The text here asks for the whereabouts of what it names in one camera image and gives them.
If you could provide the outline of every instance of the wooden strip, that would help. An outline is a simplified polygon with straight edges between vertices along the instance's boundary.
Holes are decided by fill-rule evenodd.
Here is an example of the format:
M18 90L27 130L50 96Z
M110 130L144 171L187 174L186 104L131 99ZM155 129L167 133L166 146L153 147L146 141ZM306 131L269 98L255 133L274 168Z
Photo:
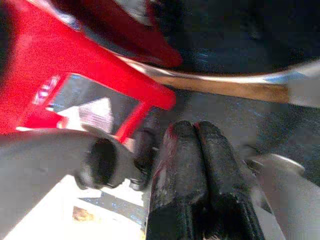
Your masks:
M286 85L211 81L182 77L153 76L156 82L177 89L220 94L275 103L288 103Z

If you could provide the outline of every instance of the red plastic object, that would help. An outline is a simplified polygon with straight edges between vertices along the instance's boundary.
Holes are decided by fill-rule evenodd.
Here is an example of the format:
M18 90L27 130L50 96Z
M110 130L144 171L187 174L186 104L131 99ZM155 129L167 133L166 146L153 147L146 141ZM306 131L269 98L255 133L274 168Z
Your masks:
M16 127L55 128L65 119L46 106L70 74L85 76L139 100L139 107L117 133L130 136L151 106L165 110L176 103L168 88L133 69L108 50L54 17L37 1L5 0L14 39L0 92L0 133Z
M157 28L152 9L146 0L152 27L137 22L113 0L53 0L60 9L75 15L99 32L106 32L113 42L137 54L135 60L164 67L177 67L182 57Z

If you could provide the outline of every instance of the dark floor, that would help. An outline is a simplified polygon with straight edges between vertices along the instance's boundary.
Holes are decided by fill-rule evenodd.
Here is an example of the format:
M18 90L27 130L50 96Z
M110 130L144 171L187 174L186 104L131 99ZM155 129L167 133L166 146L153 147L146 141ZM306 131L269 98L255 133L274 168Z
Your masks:
M188 120L217 125L242 155L250 144L262 153L291 158L305 167L305 176L320 186L320 109L270 103L239 97L175 89L176 106L171 111L153 109L144 122L157 132L158 141L170 123ZM56 111L101 97L111 100L113 133L137 101L88 80L73 76L55 101Z

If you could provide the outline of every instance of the black clamp jaw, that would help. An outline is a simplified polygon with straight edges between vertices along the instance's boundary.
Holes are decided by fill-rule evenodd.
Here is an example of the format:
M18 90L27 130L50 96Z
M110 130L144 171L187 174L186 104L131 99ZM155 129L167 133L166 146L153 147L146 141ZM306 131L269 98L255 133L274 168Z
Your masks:
M164 135L159 157L147 240L265 239L251 186L216 126L173 124Z

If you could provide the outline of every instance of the red plastic housing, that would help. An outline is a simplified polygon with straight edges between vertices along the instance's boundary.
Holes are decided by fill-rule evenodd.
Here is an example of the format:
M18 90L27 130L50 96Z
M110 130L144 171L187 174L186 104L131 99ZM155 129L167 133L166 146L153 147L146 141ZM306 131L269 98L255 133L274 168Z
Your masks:
M79 74L140 101L120 127L124 142L152 106L170 110L175 93L133 69L57 19L37 1L5 0L13 40L0 92L0 133L16 127L56 128L62 116L46 110L70 74Z

